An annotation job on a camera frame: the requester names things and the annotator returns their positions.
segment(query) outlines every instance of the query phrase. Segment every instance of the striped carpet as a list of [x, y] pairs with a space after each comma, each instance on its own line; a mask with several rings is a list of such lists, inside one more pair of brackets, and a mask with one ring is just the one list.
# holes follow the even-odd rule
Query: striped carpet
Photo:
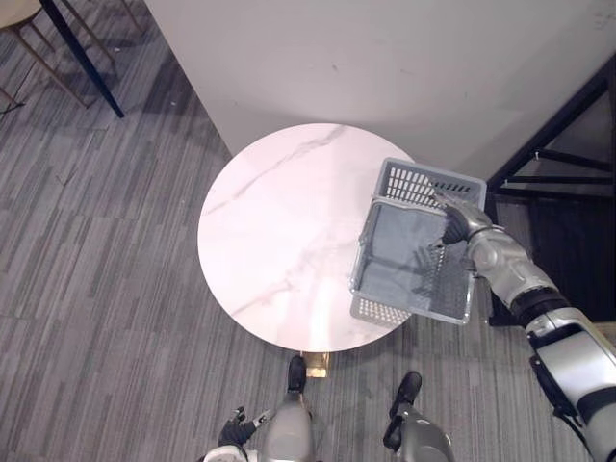
[[[0, 85], [26, 101], [0, 118], [0, 460], [191, 461], [234, 407], [276, 404], [293, 353], [233, 323], [203, 279], [199, 211], [229, 155], [146, 7], [132, 2], [139, 36], [111, 0], [75, 5], [116, 55], [113, 70], [89, 46], [122, 120], [46, 17], [46, 56], [88, 110], [0, 38]], [[524, 240], [524, 210], [502, 211]], [[465, 327], [412, 318], [333, 354], [306, 390], [319, 457], [394, 460], [380, 440], [412, 368], [459, 461], [588, 460], [551, 417], [523, 332], [484, 323], [489, 300], [480, 286]]]

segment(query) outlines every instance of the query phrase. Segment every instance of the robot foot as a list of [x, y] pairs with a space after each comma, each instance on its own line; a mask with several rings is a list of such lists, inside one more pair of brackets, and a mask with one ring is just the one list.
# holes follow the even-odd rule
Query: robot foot
[[301, 356], [296, 355], [291, 359], [287, 381], [287, 393], [303, 393], [306, 386], [306, 363]]
[[404, 402], [412, 406], [421, 388], [422, 376], [418, 372], [411, 371], [405, 375], [400, 382], [400, 386], [398, 387], [396, 399], [394, 399], [394, 403], [389, 410], [390, 419], [393, 419], [396, 416], [398, 413], [398, 407]]

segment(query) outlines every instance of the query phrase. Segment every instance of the robot finger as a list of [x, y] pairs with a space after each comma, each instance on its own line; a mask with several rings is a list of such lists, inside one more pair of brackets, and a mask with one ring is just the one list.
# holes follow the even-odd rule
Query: robot finger
[[252, 420], [255, 429], [259, 428], [261, 425], [269, 422], [275, 414], [275, 411], [271, 409], [266, 409], [261, 414], [259, 414], [255, 419]]

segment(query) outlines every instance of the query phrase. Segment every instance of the gray plastic basket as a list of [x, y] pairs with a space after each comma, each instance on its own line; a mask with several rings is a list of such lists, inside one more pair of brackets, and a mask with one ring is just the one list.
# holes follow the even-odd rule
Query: gray plastic basket
[[464, 267], [466, 243], [429, 246], [446, 225], [436, 191], [483, 209], [486, 185], [439, 168], [383, 162], [351, 276], [352, 316], [380, 325], [398, 325], [410, 313], [469, 320], [474, 279]]

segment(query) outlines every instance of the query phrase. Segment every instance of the black glove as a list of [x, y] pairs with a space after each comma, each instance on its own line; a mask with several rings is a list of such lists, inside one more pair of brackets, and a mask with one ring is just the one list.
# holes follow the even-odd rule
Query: black glove
[[243, 445], [257, 430], [253, 421], [244, 423], [246, 415], [244, 407], [240, 406], [234, 411], [234, 415], [229, 419], [218, 437], [219, 446], [233, 445], [244, 450]]

